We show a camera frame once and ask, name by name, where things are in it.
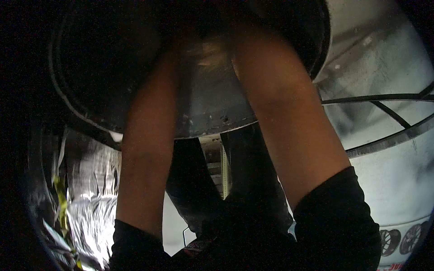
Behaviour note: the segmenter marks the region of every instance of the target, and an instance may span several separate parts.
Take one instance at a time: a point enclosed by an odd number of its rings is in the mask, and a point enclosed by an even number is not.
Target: metal surface
[[[255,3],[257,13],[262,1]],[[262,5],[260,16],[293,44],[315,78],[330,46],[329,14],[324,0],[301,3]],[[180,18],[180,10],[199,17],[203,40],[186,50],[184,77],[191,80],[181,87],[176,137],[216,134],[256,121],[230,62],[225,26],[209,2],[73,1],[66,10],[49,44],[49,67],[58,94],[83,121],[123,132],[129,103],[171,29],[180,20],[194,20]]]

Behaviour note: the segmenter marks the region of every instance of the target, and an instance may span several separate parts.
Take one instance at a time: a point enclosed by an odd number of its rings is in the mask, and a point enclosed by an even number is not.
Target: wire
[[[429,86],[427,86],[424,90],[419,92],[421,98],[425,98],[434,90],[434,82],[432,82]]]
[[[372,101],[373,105],[376,105],[379,109],[384,111],[386,114],[391,116],[394,120],[396,120],[402,127],[405,129],[411,128],[411,125],[405,121],[400,115],[398,115],[395,111],[387,107],[385,104],[379,102],[379,101]]]
[[[380,94],[380,95],[368,95],[349,98],[339,98],[332,100],[323,100],[323,105],[329,104],[348,104],[348,103],[360,103],[360,102],[373,102],[373,101],[431,101],[434,102],[434,95],[429,94],[421,97],[419,93],[416,94]]]

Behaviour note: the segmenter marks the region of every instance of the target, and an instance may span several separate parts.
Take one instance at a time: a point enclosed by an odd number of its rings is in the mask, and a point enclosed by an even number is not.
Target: white paint
[[[375,222],[400,224],[431,213],[433,142],[431,130],[395,147],[351,159]]]

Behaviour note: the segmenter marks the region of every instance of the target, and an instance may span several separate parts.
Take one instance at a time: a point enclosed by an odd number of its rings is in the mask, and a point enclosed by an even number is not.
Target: yellow strap
[[[59,176],[54,176],[53,183],[60,204],[60,213],[59,213],[60,229],[62,230],[63,237],[65,237],[69,231],[67,217],[66,217],[66,207],[68,206],[68,203],[66,201],[66,195],[65,195],[65,180],[60,179]]]

